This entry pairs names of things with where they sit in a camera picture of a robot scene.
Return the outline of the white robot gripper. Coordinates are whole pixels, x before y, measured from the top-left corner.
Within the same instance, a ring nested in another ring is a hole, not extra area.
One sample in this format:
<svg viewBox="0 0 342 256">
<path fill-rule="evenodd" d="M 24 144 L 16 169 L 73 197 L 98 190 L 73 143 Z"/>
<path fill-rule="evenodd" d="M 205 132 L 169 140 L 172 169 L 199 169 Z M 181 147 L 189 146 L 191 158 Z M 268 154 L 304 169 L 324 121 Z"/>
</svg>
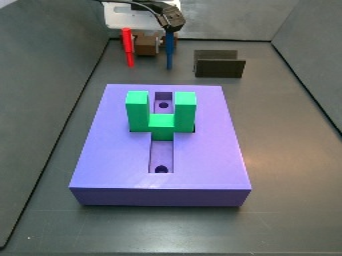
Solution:
<svg viewBox="0 0 342 256">
<path fill-rule="evenodd" d="M 176 6 L 180 10 L 180 0 L 102 0 L 101 4 L 104 22 L 110 29 L 164 30 L 163 9 Z"/>
</svg>

